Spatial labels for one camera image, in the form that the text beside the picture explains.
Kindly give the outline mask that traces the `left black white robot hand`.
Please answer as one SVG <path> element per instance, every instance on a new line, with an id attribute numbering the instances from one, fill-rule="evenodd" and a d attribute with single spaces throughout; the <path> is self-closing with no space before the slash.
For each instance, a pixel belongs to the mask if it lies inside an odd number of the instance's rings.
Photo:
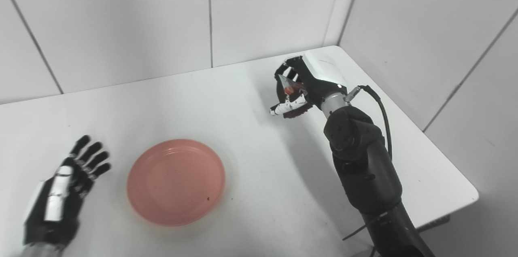
<path id="1" fill-rule="evenodd" d="M 109 153 L 89 135 L 78 139 L 47 179 L 24 223 L 24 245 L 66 248 L 79 229 L 79 215 L 95 181 L 111 169 Z"/>

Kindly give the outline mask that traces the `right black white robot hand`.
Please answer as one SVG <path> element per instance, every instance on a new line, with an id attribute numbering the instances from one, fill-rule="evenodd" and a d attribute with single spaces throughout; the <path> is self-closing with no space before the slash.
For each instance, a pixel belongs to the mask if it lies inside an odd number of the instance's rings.
<path id="1" fill-rule="evenodd" d="M 274 72 L 279 102 L 270 108 L 271 115 L 295 118 L 313 106 L 326 117 L 349 106 L 344 77 L 333 59 L 307 51 L 287 58 Z"/>

